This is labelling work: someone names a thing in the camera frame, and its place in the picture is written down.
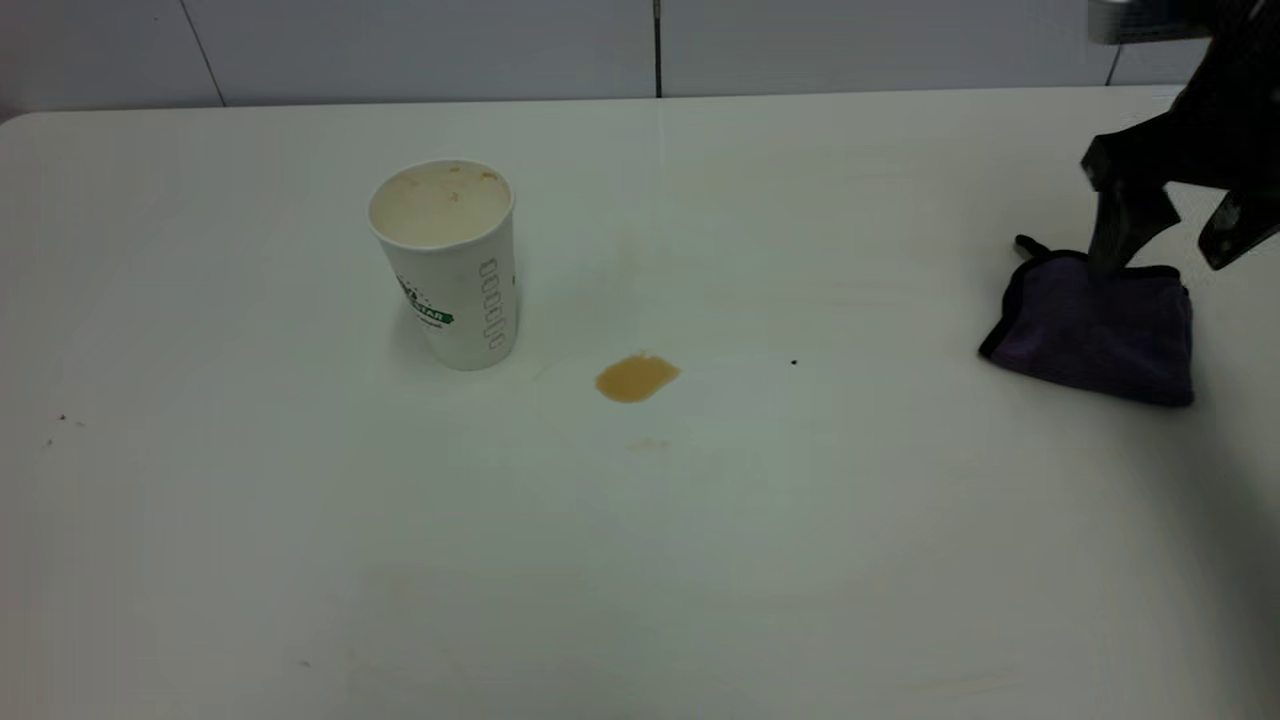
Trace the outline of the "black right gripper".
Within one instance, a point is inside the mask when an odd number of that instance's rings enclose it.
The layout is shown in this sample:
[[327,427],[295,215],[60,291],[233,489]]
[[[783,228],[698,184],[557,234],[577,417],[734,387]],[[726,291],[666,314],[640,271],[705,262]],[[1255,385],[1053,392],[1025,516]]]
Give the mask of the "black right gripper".
[[1277,3],[1091,1],[1088,22],[1091,38],[1105,45],[1210,41],[1164,114],[1100,135],[1085,151],[1082,168],[1097,190],[1091,274],[1116,275],[1181,222],[1161,186],[1167,182],[1231,190],[1199,233],[1211,269],[1272,238],[1279,232]]

